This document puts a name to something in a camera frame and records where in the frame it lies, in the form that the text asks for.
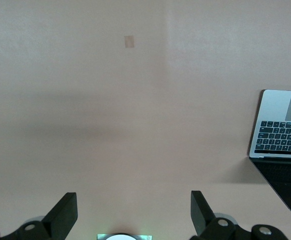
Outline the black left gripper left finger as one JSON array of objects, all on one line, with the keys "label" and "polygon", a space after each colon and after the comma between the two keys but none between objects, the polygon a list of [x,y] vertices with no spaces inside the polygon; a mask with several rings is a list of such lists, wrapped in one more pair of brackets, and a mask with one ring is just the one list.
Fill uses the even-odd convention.
[{"label": "black left gripper left finger", "polygon": [[42,220],[27,222],[0,240],[64,240],[77,219],[77,194],[68,192]]}]

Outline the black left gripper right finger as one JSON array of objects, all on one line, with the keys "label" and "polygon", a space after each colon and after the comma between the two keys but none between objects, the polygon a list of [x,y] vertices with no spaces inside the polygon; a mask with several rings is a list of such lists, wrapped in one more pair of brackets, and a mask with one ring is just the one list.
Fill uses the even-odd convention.
[{"label": "black left gripper right finger", "polygon": [[217,217],[203,193],[191,191],[190,216],[196,235],[192,240],[286,240],[286,235],[278,228],[257,224],[247,231],[226,217]]}]

